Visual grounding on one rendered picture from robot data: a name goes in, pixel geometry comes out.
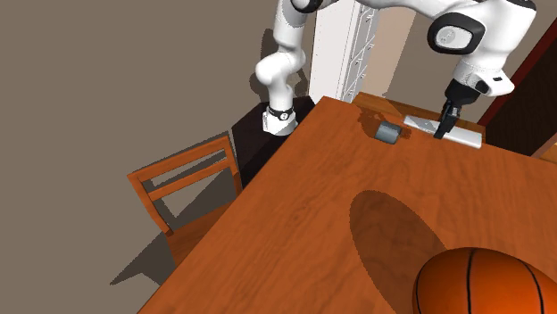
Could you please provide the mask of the white drawer cabinet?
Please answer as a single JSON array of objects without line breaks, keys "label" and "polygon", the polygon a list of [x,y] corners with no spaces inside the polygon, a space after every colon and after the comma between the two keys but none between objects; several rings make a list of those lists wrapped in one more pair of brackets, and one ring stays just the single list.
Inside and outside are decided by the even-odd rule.
[{"label": "white drawer cabinet", "polygon": [[317,11],[309,96],[350,103],[362,90],[379,12],[356,0],[338,0]]}]

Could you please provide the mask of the wooden chair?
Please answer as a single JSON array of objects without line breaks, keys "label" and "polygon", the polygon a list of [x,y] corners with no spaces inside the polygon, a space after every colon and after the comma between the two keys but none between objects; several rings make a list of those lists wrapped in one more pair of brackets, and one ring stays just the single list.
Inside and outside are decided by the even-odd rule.
[{"label": "wooden chair", "polygon": [[[199,160],[220,150],[225,153],[225,158],[223,160],[218,161],[206,168],[197,170],[184,178],[177,179],[172,183],[157,187],[151,192],[145,190],[144,183],[147,180],[158,177],[161,174],[184,166],[191,161]],[[214,226],[222,214],[229,208],[230,204],[226,203],[219,208],[204,214],[200,218],[187,223],[183,227],[173,228],[155,208],[154,203],[169,194],[173,194],[182,188],[191,186],[194,183],[225,169],[229,169],[231,172],[234,180],[235,193],[241,194],[243,191],[241,177],[237,168],[236,158],[232,152],[229,137],[221,136],[209,143],[197,146],[196,148],[179,153],[165,160],[158,161],[152,165],[128,174],[128,180],[137,193],[141,203],[143,203],[146,211],[154,223],[165,235],[166,241],[170,247],[171,256],[176,265],[179,265],[188,256],[188,254],[192,252],[192,250]]]}]

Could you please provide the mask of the dark robot stand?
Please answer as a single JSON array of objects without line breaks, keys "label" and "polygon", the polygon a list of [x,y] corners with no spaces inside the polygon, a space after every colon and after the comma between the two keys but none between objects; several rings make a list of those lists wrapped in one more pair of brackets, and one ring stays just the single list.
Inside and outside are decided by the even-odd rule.
[{"label": "dark robot stand", "polygon": [[232,126],[242,187],[257,175],[288,136],[274,136],[262,130],[262,114],[269,103],[259,103]]}]

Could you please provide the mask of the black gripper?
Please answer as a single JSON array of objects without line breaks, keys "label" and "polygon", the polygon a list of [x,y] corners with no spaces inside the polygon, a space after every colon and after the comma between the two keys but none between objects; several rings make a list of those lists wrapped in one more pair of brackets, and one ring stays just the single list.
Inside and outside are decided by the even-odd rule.
[{"label": "black gripper", "polygon": [[442,139],[450,127],[454,127],[461,115],[461,107],[475,103],[480,96],[479,91],[458,82],[454,78],[445,90],[446,101],[438,119],[439,125],[434,133],[434,138]]}]

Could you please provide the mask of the orange basketball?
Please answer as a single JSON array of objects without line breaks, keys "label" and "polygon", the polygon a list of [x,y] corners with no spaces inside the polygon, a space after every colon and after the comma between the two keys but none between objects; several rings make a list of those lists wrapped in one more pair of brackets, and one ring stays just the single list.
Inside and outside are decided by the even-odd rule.
[{"label": "orange basketball", "polygon": [[412,314],[557,314],[557,283],[503,252],[451,249],[420,269]]}]

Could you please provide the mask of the dark door with red frame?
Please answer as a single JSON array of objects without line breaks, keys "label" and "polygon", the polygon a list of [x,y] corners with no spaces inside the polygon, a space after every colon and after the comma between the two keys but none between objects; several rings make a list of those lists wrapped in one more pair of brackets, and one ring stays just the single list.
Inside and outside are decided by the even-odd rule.
[{"label": "dark door with red frame", "polygon": [[478,121],[487,144],[539,158],[557,144],[557,18]]}]

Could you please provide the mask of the wooden table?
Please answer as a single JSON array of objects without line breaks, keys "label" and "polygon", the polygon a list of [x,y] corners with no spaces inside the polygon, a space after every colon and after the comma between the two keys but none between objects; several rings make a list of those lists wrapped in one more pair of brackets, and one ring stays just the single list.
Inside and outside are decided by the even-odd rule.
[{"label": "wooden table", "polygon": [[435,255],[485,248],[557,283],[557,165],[323,98],[138,314],[412,314]]}]

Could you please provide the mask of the grey cylinder cup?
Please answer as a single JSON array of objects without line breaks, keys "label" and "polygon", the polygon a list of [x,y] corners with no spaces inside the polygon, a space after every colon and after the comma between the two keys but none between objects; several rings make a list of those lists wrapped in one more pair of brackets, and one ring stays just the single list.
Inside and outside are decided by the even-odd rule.
[{"label": "grey cylinder cup", "polygon": [[402,128],[400,126],[383,120],[379,123],[374,138],[381,142],[394,145],[397,142],[401,132]]}]

